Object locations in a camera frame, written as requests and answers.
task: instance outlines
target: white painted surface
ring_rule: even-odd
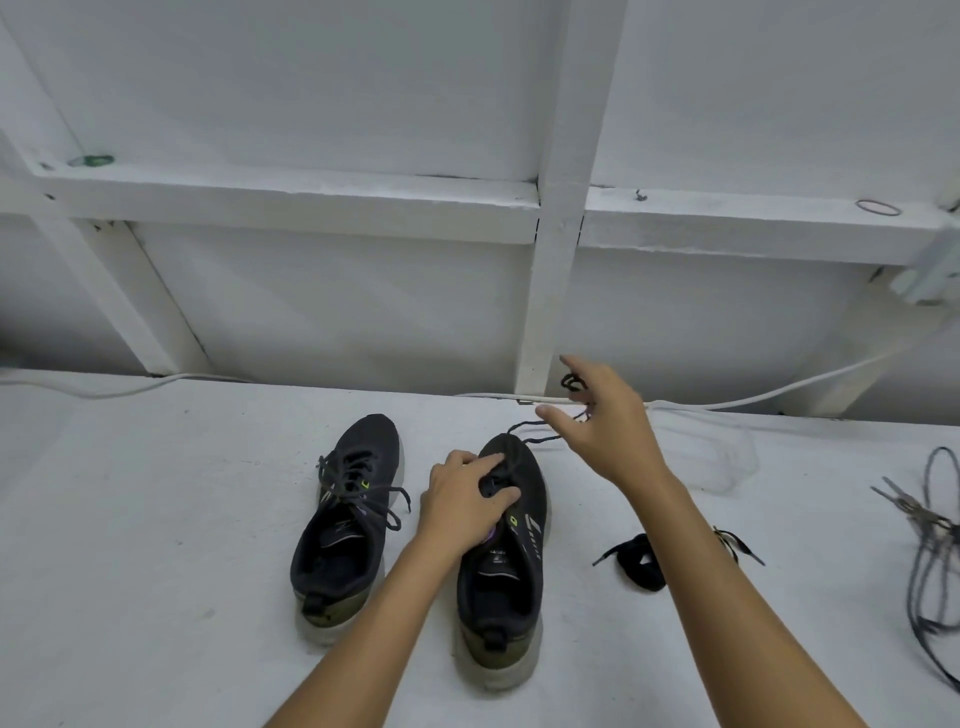
[[[627,2],[567,0],[563,7],[537,178],[540,223],[516,356],[514,391],[525,395],[542,395],[550,374]]]
[[[898,358],[844,413],[857,420],[899,420],[952,425],[960,422],[960,326]]]
[[[36,367],[143,372],[29,219],[0,215],[0,260],[0,349]]]
[[[900,209],[884,217],[854,200],[591,187],[580,247],[908,265],[950,216],[932,203]]]
[[[0,133],[7,136],[19,162],[31,172],[65,164],[82,154],[76,137],[63,121],[0,13]]]
[[[633,0],[592,181],[933,202],[958,33],[954,0]]]
[[[529,408],[196,381],[100,402],[0,388],[0,722],[261,725],[321,656],[298,637],[288,581],[316,459],[372,411],[397,424],[419,506],[434,462],[481,448]],[[916,492],[929,450],[960,433],[722,417],[752,428],[760,470],[729,497],[694,497],[766,560],[743,567],[760,592],[873,728],[954,726],[956,695],[903,614],[915,536],[868,486],[889,475]],[[565,447],[537,454],[554,513],[537,671],[496,698],[466,685],[447,589],[388,725],[715,725],[668,593],[589,565],[634,536],[636,518]],[[953,503],[947,475],[938,498]],[[417,516],[389,536],[388,566]],[[958,647],[941,654],[956,664]]]
[[[433,393],[512,386],[529,246],[137,234],[219,374]]]
[[[48,217],[34,223],[147,372],[210,371],[193,331],[126,223]]]
[[[558,352],[611,363],[647,400],[749,397],[790,380],[872,272],[861,265],[580,250]],[[555,361],[551,392],[560,394],[561,373]]]
[[[0,11],[90,153],[537,175],[557,15],[544,0],[4,0]]]
[[[794,381],[833,372],[857,362],[907,353],[939,335],[955,312],[947,303],[914,305],[891,290],[897,270],[871,276],[812,355],[797,369]],[[848,374],[788,392],[775,400],[779,412],[798,417],[842,417],[884,372],[898,366],[885,358]]]
[[[520,245],[533,243],[540,214],[531,182],[231,164],[120,162],[49,174],[36,186],[66,217]]]

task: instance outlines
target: horizontal beam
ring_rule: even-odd
[[[885,217],[853,200],[591,187],[580,247],[907,265],[948,215],[898,207]]]
[[[524,245],[540,215],[530,182],[116,163],[36,184],[57,214],[98,220]]]

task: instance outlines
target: electrical wire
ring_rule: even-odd
[[[152,389],[162,387],[164,384],[169,384],[170,382],[177,381],[178,379],[212,379],[213,381],[236,381],[243,382],[245,384],[250,383],[246,379],[239,379],[235,376],[179,374],[162,376],[160,378],[151,380],[149,384],[134,387],[133,389],[124,389],[118,392],[90,392],[89,390],[77,389],[76,387],[71,387],[68,384],[61,384],[57,381],[51,381],[49,379],[25,379],[15,377],[5,378],[0,376],[0,386],[21,385],[39,387],[40,389],[50,389],[54,392],[60,392],[61,394],[69,395],[70,397],[77,397],[81,400],[113,400],[118,397],[129,397],[130,395],[138,395],[141,392],[149,392]]]
[[[960,523],[953,522],[946,516],[932,510],[930,500],[930,473],[937,460],[937,455],[941,452],[949,458],[953,465],[958,500],[960,500],[960,461],[958,461],[956,453],[952,449],[945,447],[934,449],[926,459],[923,502],[905,493],[888,477],[883,478],[883,481],[893,490],[894,494],[892,496],[877,487],[872,487],[872,490],[890,500],[903,511],[920,535],[920,544],[917,547],[917,555],[914,557],[913,567],[910,570],[910,580],[907,584],[907,619],[910,622],[910,629],[913,631],[914,637],[917,638],[917,642],[927,657],[940,670],[947,683],[954,690],[960,692],[960,678],[957,678],[944,666],[930,644],[930,637],[960,632],[960,619],[956,622],[947,621],[949,578],[953,571],[950,566],[953,563],[954,556],[960,558]],[[924,596],[930,576],[933,575],[938,564],[940,565],[940,573],[938,574],[940,595],[937,600],[936,619],[931,619],[924,614]]]
[[[667,400],[654,400],[647,402],[647,409],[685,409],[685,410],[694,410],[694,411],[704,411],[704,410],[716,410],[716,409],[731,409],[733,407],[742,407],[747,404],[756,404],[759,401],[771,400],[774,397],[779,397],[782,394],[787,392],[792,392],[795,389],[800,389],[801,387],[809,386],[810,384],[816,384],[817,382],[824,381],[825,379],[831,379],[835,376],[841,376],[849,372],[854,372],[861,367],[867,367],[871,364],[876,364],[878,361],[883,361],[888,359],[891,356],[896,356],[897,354],[903,353],[903,351],[896,352],[887,352],[880,354],[878,356],[871,356],[869,359],[864,359],[863,361],[858,361],[854,364],[850,364],[846,367],[841,367],[840,369],[835,369],[831,372],[824,372],[816,376],[810,376],[806,379],[801,379],[800,381],[795,381],[790,384],[786,384],[778,389],[771,390],[770,392],[764,392],[762,395],[755,395],[753,397],[747,397],[743,400],[732,400],[732,401],[722,401],[717,402],[716,404],[680,404],[678,402],[667,401]],[[526,395],[507,395],[507,394],[497,394],[493,392],[474,392],[463,395],[457,395],[457,397],[483,397],[490,398],[492,400],[516,400],[516,401],[531,401],[531,402],[545,402],[548,404],[570,404],[571,400],[565,399],[563,397],[528,397]]]

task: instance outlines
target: left hand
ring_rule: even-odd
[[[516,503],[520,489],[504,488],[493,497],[480,495],[480,478],[493,470],[503,454],[478,458],[455,449],[442,465],[430,470],[430,488],[420,497],[417,537],[453,559],[481,543]]]

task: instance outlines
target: right hand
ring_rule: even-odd
[[[579,356],[560,360],[587,385],[570,398],[588,406],[590,419],[577,422],[548,404],[537,407],[537,415],[620,490],[669,476],[640,395],[606,364]]]

